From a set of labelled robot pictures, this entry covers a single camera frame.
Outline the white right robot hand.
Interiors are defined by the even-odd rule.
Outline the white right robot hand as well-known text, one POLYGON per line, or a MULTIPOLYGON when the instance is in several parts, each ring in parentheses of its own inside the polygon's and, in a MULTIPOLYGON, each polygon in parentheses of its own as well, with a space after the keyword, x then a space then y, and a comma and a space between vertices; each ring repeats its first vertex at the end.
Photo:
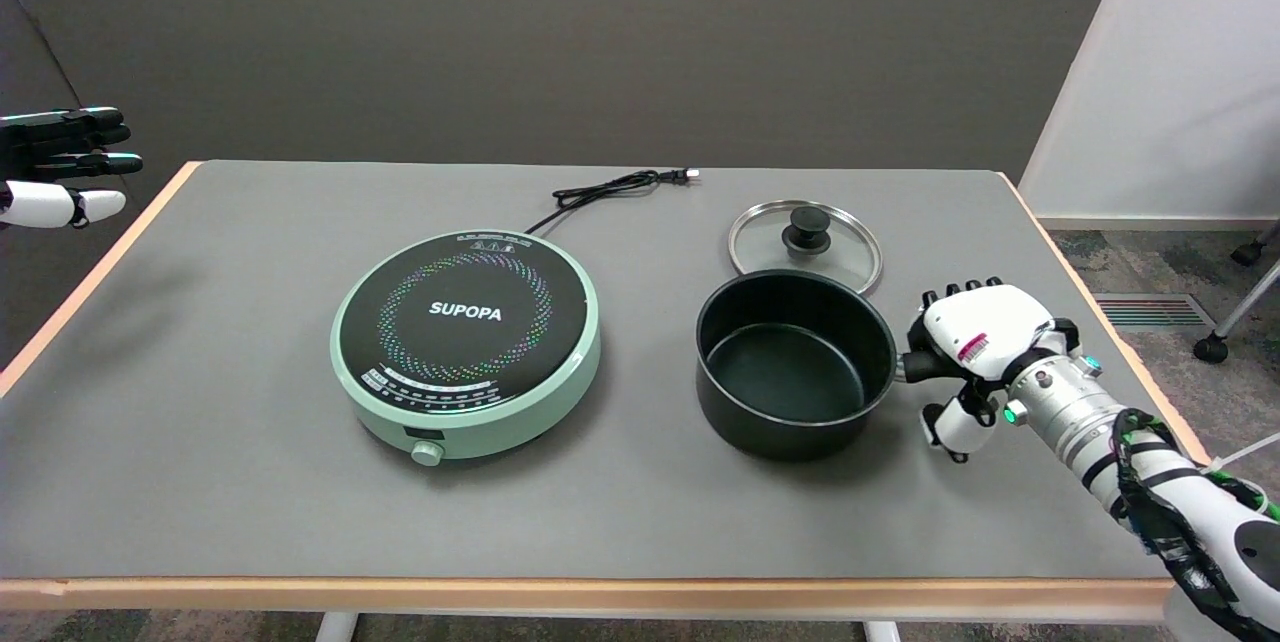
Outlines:
POLYGON ((899 377, 909 384, 963 382, 948 402, 924 405, 920 419, 929 448, 964 464, 1004 419, 997 396, 1007 390, 1010 373, 1027 361, 1073 356, 1079 347, 1073 320, 1055 317, 1028 292, 998 278, 970 279, 965 285, 948 285, 943 295, 925 292, 922 297, 908 331, 908 350, 900 356, 899 377))

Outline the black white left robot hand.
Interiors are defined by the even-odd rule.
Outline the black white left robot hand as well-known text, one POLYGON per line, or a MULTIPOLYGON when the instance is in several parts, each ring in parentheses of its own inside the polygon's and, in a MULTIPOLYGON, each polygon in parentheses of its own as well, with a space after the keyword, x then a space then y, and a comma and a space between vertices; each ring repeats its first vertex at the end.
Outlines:
POLYGON ((81 229, 120 214, 128 201, 124 192, 67 182, 142 171, 140 155, 110 150, 127 139, 131 130, 115 106, 4 115, 3 226, 81 229))

